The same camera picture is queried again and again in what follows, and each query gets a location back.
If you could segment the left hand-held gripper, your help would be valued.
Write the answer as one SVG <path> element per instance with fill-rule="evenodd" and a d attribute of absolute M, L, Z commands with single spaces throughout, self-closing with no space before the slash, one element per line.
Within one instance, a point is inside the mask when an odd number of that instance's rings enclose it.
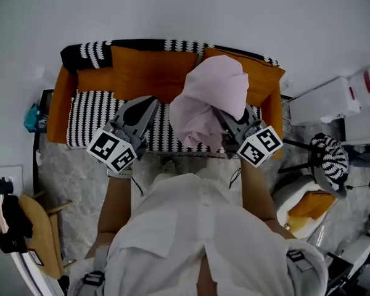
<path fill-rule="evenodd" d="M 154 123 L 159 101 L 143 96 L 125 102 L 93 136 L 87 152 L 114 173 L 123 171 L 147 149 L 145 134 Z"/>

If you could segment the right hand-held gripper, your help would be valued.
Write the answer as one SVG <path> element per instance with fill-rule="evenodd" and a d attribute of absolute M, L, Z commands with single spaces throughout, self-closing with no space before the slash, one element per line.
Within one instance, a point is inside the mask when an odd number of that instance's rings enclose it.
<path fill-rule="evenodd" d="M 216 118 L 224 130 L 221 145 L 228 158 L 238 155 L 254 167 L 259 167 L 283 146 L 274 128 L 257 118 L 249 105 L 240 120 L 219 109 Z"/>

